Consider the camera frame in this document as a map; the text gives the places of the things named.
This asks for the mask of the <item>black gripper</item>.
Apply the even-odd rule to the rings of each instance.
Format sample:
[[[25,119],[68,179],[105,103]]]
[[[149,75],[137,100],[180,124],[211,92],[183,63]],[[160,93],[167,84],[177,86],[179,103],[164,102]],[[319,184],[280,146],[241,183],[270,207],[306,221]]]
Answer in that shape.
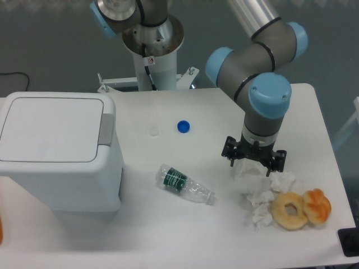
[[[251,144],[244,137],[241,137],[238,142],[235,138],[228,136],[221,156],[230,161],[231,167],[234,166],[236,160],[257,161],[267,168],[266,176],[268,177],[272,172],[283,172],[287,157],[286,150],[273,151],[274,145],[274,142],[267,146],[260,146],[259,142]]]

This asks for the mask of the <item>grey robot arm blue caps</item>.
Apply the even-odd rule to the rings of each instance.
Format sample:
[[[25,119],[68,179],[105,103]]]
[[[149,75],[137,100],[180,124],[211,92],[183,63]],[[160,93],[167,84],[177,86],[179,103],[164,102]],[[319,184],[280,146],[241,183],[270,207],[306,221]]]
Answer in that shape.
[[[245,113],[240,140],[227,137],[222,156],[257,161],[269,173],[282,172],[287,153],[273,147],[292,88],[275,70],[303,55],[308,37],[301,25],[284,22],[268,1],[229,1],[229,6],[251,45],[241,53],[218,48],[205,65],[210,81]],[[139,90],[178,87],[176,63],[163,59],[176,55],[184,30],[169,13],[167,1],[92,1],[90,10],[105,36],[122,36],[134,57]]]

